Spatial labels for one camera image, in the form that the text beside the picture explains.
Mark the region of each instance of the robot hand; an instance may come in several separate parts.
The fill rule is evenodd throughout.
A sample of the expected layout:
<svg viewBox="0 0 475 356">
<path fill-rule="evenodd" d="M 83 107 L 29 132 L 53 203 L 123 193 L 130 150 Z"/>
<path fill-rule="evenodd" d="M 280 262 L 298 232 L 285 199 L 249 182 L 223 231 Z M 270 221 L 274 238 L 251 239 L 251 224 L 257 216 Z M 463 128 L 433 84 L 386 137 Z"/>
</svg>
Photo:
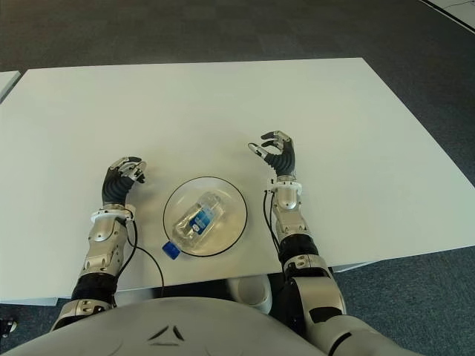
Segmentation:
<svg viewBox="0 0 475 356">
<path fill-rule="evenodd" d="M 261 136 L 261 139 L 269 139 L 259 147 L 255 143 L 249 143 L 249 149 L 261 157 L 268 165 L 274 168 L 277 177 L 294 176 L 295 154 L 292 139 L 282 131 L 271 131 Z M 271 154 L 263 147 L 274 146 L 281 153 Z"/>
<path fill-rule="evenodd" d="M 138 157 L 123 157 L 109 167 L 102 185 L 102 204 L 125 205 L 135 182 L 144 183 L 146 163 Z"/>
</svg>

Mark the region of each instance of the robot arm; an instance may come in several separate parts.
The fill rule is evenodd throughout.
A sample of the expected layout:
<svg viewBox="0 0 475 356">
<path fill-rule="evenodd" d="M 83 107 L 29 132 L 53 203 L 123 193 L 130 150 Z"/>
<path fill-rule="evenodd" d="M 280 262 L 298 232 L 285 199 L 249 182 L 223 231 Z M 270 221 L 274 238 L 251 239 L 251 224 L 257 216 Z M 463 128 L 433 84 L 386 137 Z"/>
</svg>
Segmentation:
<svg viewBox="0 0 475 356">
<path fill-rule="evenodd" d="M 117 280 L 125 267 L 126 223 L 134 221 L 134 207 L 125 200 L 135 182 L 144 183 L 145 167 L 140 158 L 124 157 L 107 170 L 102 208 L 91 217 L 94 225 L 88 237 L 89 251 L 71 301 L 63 306 L 52 330 L 113 307 Z"/>
<path fill-rule="evenodd" d="M 272 211 L 286 285 L 287 314 L 282 320 L 292 330 L 329 356 L 418 355 L 397 346 L 356 317 L 346 315 L 341 295 L 325 260 L 319 256 L 301 213 L 302 186 L 295 178 L 292 139 L 281 131 L 264 134 L 261 146 L 249 143 L 255 154 L 277 175 Z M 271 154 L 264 147 L 281 153 Z"/>
</svg>

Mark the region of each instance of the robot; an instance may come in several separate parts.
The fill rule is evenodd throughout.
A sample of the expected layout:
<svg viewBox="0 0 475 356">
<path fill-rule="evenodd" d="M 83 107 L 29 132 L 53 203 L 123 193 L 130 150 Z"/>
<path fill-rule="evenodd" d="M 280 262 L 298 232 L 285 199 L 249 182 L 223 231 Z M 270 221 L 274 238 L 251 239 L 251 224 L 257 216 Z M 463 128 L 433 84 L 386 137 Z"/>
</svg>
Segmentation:
<svg viewBox="0 0 475 356">
<path fill-rule="evenodd" d="M 301 212 L 292 139 L 281 131 L 261 139 L 266 140 L 261 146 L 248 146 L 276 173 L 271 204 L 277 236 L 266 223 L 285 279 L 279 320 L 210 298 L 160 298 L 115 307 L 117 281 L 128 262 L 123 261 L 128 225 L 137 233 L 134 209 L 125 201 L 135 182 L 145 181 L 145 162 L 125 157 L 105 175 L 102 208 L 92 216 L 89 250 L 71 301 L 49 334 L 6 355 L 419 355 L 346 314 L 344 298 Z"/>
</svg>

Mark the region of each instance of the clear bowl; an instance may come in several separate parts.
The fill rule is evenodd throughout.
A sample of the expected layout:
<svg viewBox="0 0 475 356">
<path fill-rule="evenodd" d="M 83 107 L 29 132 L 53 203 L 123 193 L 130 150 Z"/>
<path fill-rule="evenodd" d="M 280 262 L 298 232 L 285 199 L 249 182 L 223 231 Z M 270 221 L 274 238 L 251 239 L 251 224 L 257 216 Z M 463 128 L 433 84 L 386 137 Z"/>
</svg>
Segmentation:
<svg viewBox="0 0 475 356">
<path fill-rule="evenodd" d="M 177 234 L 176 226 L 205 193 L 219 198 L 223 213 L 199 239 L 189 243 Z M 183 183 L 170 196 L 163 212 L 167 238 L 182 252 L 198 257 L 220 254 L 233 246 L 242 235 L 246 221 L 247 207 L 242 194 L 233 184 L 217 177 L 200 177 Z"/>
</svg>

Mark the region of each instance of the white table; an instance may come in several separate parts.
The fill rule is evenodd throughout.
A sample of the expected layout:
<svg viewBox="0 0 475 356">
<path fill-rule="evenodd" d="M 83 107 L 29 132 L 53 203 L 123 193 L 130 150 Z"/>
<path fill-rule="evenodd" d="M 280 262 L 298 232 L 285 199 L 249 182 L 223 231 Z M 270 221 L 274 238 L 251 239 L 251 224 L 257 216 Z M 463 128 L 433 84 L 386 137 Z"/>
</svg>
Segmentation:
<svg viewBox="0 0 475 356">
<path fill-rule="evenodd" d="M 295 139 L 304 214 L 330 266 L 475 241 L 474 187 L 363 59 L 29 70 L 0 108 L 2 300 L 70 295 L 105 169 L 125 155 L 148 162 L 129 202 L 167 285 L 280 271 L 262 216 L 272 172 L 246 147 L 277 129 Z M 163 208 L 202 175 L 241 190 L 248 225 L 220 255 L 172 261 Z M 119 289 L 159 284 L 138 251 Z"/>
<path fill-rule="evenodd" d="M 4 96 L 7 94 L 19 76 L 20 72 L 17 70 L 12 70 L 10 72 L 0 72 L 0 102 L 4 99 Z"/>
</svg>

